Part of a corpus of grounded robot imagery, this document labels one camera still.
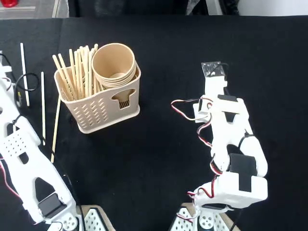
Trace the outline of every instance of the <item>wooden chopstick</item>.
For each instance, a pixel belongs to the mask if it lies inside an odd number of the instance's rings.
[[[85,97],[89,96],[89,53],[84,49],[83,69],[85,71]]]
[[[75,59],[75,71],[76,71],[76,85],[77,85],[77,93],[78,98],[81,99],[81,92],[80,92],[80,77],[79,77],[79,63],[78,63],[78,52],[74,51],[74,59]]]
[[[92,83],[95,82],[95,81],[93,81],[93,78],[92,78],[92,67],[91,67],[92,56],[93,56],[93,51],[91,50],[90,53],[89,53],[89,65],[88,65],[88,69],[89,69],[89,96],[92,95],[92,92],[93,92]]]
[[[58,72],[59,72],[59,74],[60,74],[60,76],[61,76],[63,85],[64,85],[64,87],[65,87],[65,91],[66,91],[66,93],[67,93],[66,95],[68,96],[69,100],[72,101],[72,100],[73,100],[73,95],[72,95],[72,92],[70,91],[70,89],[69,89],[69,87],[68,87],[68,85],[67,85],[65,76],[64,76],[63,71],[62,71],[62,69],[61,69],[61,66],[60,66],[60,64],[59,64],[59,61],[58,61],[58,59],[57,59],[57,56],[53,55],[52,58],[53,58],[54,63],[56,64],[56,67],[57,67],[57,69],[58,69]]]
[[[73,78],[73,83],[74,83],[74,90],[77,91],[76,95],[78,99],[78,89],[77,89],[77,81],[76,81],[76,74],[75,74],[75,64],[74,64],[74,57],[73,57],[73,50],[69,49],[69,60],[71,63],[71,71],[72,71],[72,78]]]
[[[61,105],[61,99],[60,97],[58,98],[58,103],[57,103],[57,112],[56,112],[56,118],[54,122],[54,130],[53,130],[53,140],[52,140],[52,151],[53,153],[56,150],[56,142],[57,142],[57,133],[58,133],[58,122],[59,122],[59,113],[60,113],[60,105]],[[54,156],[53,153],[51,154],[51,162],[54,162]]]
[[[58,54],[59,56],[59,60],[60,60],[60,63],[62,65],[62,69],[64,70],[64,74],[65,74],[65,78],[66,78],[66,81],[68,83],[68,86],[73,94],[73,97],[74,97],[74,100],[77,100],[77,95],[76,95],[76,92],[75,92],[75,89],[74,89],[74,86],[72,84],[72,81],[71,81],[71,78],[67,72],[67,69],[66,69],[66,66],[65,66],[65,63],[64,63],[64,60],[62,58],[62,55],[61,54]]]
[[[84,86],[83,86],[83,76],[82,76],[82,63],[81,63],[81,53],[80,50],[77,50],[78,52],[78,65],[79,65],[79,82],[80,82],[80,93],[81,93],[81,99],[85,97],[84,92]]]

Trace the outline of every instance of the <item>black cable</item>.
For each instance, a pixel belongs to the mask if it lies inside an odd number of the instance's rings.
[[[19,82],[20,82],[24,77],[26,77],[26,76],[34,76],[34,77],[37,79],[37,85],[36,85],[34,88],[32,88],[32,89],[25,89],[23,86],[21,86],[21,85],[19,84]],[[14,88],[14,103],[15,103],[17,109],[19,108],[18,103],[17,103],[17,97],[18,97],[17,88],[20,88],[21,90],[24,90],[24,91],[35,91],[35,90],[39,89],[39,83],[40,83],[39,77],[38,77],[36,74],[34,74],[34,73],[25,73],[25,74],[23,74],[22,76],[20,76],[20,77],[17,79],[17,81],[15,82],[15,88]]]
[[[243,209],[240,209],[239,214],[237,215],[237,218],[235,219],[233,225],[231,226],[231,228],[229,229],[229,231],[232,231],[234,229],[234,227],[236,226],[237,222],[239,221],[241,215],[242,215]]]

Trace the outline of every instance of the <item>wooden stick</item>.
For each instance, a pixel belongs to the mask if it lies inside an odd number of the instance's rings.
[[[23,67],[23,75],[26,73],[26,64],[25,64],[25,52],[24,52],[24,44],[20,43],[20,53],[21,53],[21,64]],[[24,77],[24,86],[25,89],[28,89],[28,83],[27,83],[27,77]],[[26,90],[26,103],[27,103],[27,107],[30,106],[30,100],[29,100],[29,92]]]
[[[78,52],[78,65],[79,65],[79,82],[80,82],[80,92],[81,92],[81,98],[83,99],[85,97],[84,92],[84,86],[83,86],[83,76],[82,76],[82,63],[81,63],[81,53],[80,50],[77,50]]]
[[[74,64],[74,57],[73,57],[73,50],[72,49],[69,49],[69,60],[70,60],[70,63],[71,63],[74,90],[77,91],[76,95],[77,95],[77,99],[78,99],[77,81],[76,81],[76,74],[75,74],[75,64]]]
[[[71,92],[72,92],[72,94],[73,94],[74,100],[76,100],[76,99],[77,99],[77,95],[76,95],[74,86],[73,86],[73,84],[72,84],[71,78],[70,78],[70,76],[69,76],[69,74],[68,74],[68,72],[67,72],[67,69],[66,69],[64,60],[63,60],[63,58],[62,58],[62,55],[61,55],[61,54],[58,54],[58,56],[59,56],[60,63],[61,63],[61,65],[62,65],[62,69],[64,70],[64,74],[65,74],[65,78],[66,78],[66,81],[67,81],[67,83],[68,83],[68,86],[69,86],[69,88],[70,88],[70,90],[71,90]]]
[[[75,59],[75,69],[76,69],[77,94],[78,94],[78,98],[81,99],[79,63],[78,63],[78,52],[77,51],[74,51],[74,59]]]
[[[97,93],[97,80],[96,80],[96,78],[93,74],[93,71],[92,71],[92,58],[95,54],[95,49],[92,48],[91,52],[92,52],[92,56],[91,56],[91,61],[89,61],[89,69],[90,69],[91,74],[92,74],[93,94],[96,94]]]
[[[84,49],[84,59],[83,59],[83,69],[85,71],[85,96],[88,97],[89,96],[89,54],[88,54],[88,50]]]
[[[61,76],[63,85],[64,85],[65,90],[66,90],[66,93],[67,93],[67,96],[69,97],[69,100],[72,101],[72,100],[73,100],[73,96],[72,96],[72,93],[71,93],[71,91],[70,91],[70,89],[69,89],[69,87],[68,87],[68,85],[67,85],[65,76],[64,76],[63,71],[62,71],[62,69],[61,69],[61,66],[60,66],[60,64],[59,64],[59,61],[58,61],[58,59],[57,59],[57,56],[53,55],[52,58],[53,58],[54,63],[56,64],[56,67],[57,67],[57,69],[58,69],[58,72],[59,72],[59,74],[60,74],[60,76]]]
[[[79,47],[79,50],[80,50],[80,55],[81,55],[81,61],[83,62],[83,57],[84,57],[84,50],[83,50],[83,47],[82,46],[80,46]]]
[[[45,117],[45,80],[44,80],[44,72],[40,73],[41,75],[41,90],[42,90],[42,131],[43,138],[46,140],[46,117]]]
[[[60,100],[60,97],[59,97],[58,98],[58,104],[57,104],[56,118],[55,118],[55,122],[54,122],[54,130],[53,130],[53,140],[52,140],[52,151],[53,151],[53,153],[55,153],[55,150],[56,150],[60,105],[61,105],[61,100]],[[53,153],[51,154],[51,162],[52,163],[54,162]]]
[[[93,81],[93,77],[92,77],[92,67],[91,67],[92,56],[93,56],[93,52],[90,51],[90,53],[89,53],[89,65],[88,65],[88,68],[89,68],[89,96],[92,95],[92,92],[93,92],[92,83],[95,82],[95,81]]]

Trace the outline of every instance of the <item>plastic basket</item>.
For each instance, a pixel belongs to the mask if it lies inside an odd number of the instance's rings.
[[[67,67],[66,69],[72,80],[71,67]],[[141,71],[137,64],[136,74],[128,84],[122,87],[100,91],[81,100],[69,101],[59,72],[56,71],[54,73],[54,80],[61,101],[65,103],[77,121],[79,130],[86,134],[103,129],[139,114],[140,77]],[[129,100],[117,100],[117,95],[123,94],[124,91],[130,92]]]

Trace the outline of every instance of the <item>paper cup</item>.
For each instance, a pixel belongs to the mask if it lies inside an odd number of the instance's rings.
[[[93,56],[92,70],[103,85],[123,84],[127,79],[132,79],[136,72],[135,55],[124,44],[107,44],[99,48]]]

